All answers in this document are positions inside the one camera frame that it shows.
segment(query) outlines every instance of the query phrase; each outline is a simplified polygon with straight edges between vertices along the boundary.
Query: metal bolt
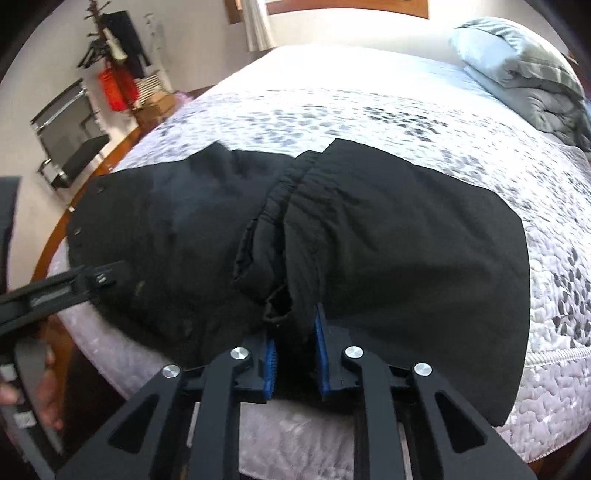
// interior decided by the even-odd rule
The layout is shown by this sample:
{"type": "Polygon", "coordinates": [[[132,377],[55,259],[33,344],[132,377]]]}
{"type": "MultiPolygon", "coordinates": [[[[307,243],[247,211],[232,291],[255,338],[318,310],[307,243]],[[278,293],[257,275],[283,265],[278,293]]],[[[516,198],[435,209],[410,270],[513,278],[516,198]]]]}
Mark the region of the metal bolt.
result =
{"type": "Polygon", "coordinates": [[[243,346],[237,346],[236,348],[232,349],[230,355],[236,360],[244,360],[248,355],[250,355],[250,352],[243,346]]]}
{"type": "Polygon", "coordinates": [[[350,346],[345,349],[345,355],[349,358],[361,358],[363,356],[363,349],[358,346],[350,346]]]}
{"type": "Polygon", "coordinates": [[[428,377],[433,372],[433,369],[429,364],[416,364],[414,366],[414,372],[421,377],[428,377]]]}
{"type": "Polygon", "coordinates": [[[162,369],[162,374],[166,377],[166,378],[174,378],[177,377],[179,375],[179,373],[181,372],[181,369],[179,368],[178,365],[167,365],[166,367],[164,367],[162,369]]]}

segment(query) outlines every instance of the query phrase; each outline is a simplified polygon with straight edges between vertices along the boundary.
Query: folded comforter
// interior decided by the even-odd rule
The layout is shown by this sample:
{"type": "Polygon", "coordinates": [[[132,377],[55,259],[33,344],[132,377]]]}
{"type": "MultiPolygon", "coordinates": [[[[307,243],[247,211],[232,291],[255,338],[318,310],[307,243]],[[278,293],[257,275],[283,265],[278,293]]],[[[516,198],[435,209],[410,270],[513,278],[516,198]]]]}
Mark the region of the folded comforter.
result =
{"type": "Polygon", "coordinates": [[[466,66],[465,70],[538,130],[555,135],[566,145],[591,151],[591,124],[582,101],[573,101],[565,93],[549,89],[547,84],[544,88],[504,87],[473,67],[466,66]]]}
{"type": "Polygon", "coordinates": [[[505,18],[482,17],[450,39],[466,72],[506,106],[566,145],[591,152],[585,92],[568,60],[546,39],[505,18]]]}

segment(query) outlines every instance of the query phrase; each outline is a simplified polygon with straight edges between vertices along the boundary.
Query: red bag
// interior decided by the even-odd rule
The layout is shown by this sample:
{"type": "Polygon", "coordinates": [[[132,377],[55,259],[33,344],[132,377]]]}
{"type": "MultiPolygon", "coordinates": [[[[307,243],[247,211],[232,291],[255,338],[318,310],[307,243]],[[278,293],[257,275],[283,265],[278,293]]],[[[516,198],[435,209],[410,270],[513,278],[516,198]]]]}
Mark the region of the red bag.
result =
{"type": "MultiPolygon", "coordinates": [[[[120,68],[118,70],[119,83],[121,88],[125,89],[125,96],[131,102],[135,102],[139,98],[139,91],[131,74],[120,68]]],[[[128,105],[125,102],[125,97],[119,90],[119,86],[113,77],[113,68],[107,67],[99,73],[99,81],[103,88],[103,92],[107,97],[111,110],[115,112],[124,112],[128,110],[128,105]]]]}

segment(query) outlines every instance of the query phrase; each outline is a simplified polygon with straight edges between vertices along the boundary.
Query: mattress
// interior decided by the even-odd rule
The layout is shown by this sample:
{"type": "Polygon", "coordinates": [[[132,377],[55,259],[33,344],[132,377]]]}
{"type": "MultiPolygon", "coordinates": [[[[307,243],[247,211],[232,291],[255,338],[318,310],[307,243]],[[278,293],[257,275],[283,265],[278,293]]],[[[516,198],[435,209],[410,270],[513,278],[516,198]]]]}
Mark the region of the mattress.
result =
{"type": "MultiPolygon", "coordinates": [[[[295,156],[335,138],[493,190],[517,212],[530,253],[530,335],[514,408],[497,431],[526,462],[583,433],[591,420],[591,170],[578,148],[544,137],[461,68],[367,48],[281,47],[182,107],[116,169],[181,160],[216,140],[295,156]]],[[[64,241],[50,273],[67,268],[64,241]]],[[[167,363],[89,303],[60,317],[126,397],[167,363]]],[[[350,418],[301,404],[243,404],[241,471],[352,479],[352,432],[350,418]]]]}

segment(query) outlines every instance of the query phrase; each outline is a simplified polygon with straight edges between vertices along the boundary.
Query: quilted mattress cover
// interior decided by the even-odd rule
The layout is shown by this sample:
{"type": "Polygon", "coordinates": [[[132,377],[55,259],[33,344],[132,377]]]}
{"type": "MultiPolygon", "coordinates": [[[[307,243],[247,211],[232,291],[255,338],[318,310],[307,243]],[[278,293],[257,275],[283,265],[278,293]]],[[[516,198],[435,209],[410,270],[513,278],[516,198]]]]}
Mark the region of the quilted mattress cover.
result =
{"type": "MultiPolygon", "coordinates": [[[[295,156],[335,138],[493,190],[517,212],[530,253],[530,335],[514,408],[497,431],[526,462],[583,433],[591,421],[591,169],[578,148],[542,135],[461,68],[367,48],[281,47],[181,108],[116,169],[181,160],[216,140],[295,156]]],[[[64,241],[50,274],[67,268],[64,241]]],[[[60,317],[126,397],[167,363],[89,303],[60,317]]],[[[241,471],[352,479],[352,432],[350,418],[289,401],[243,404],[241,471]]]]}

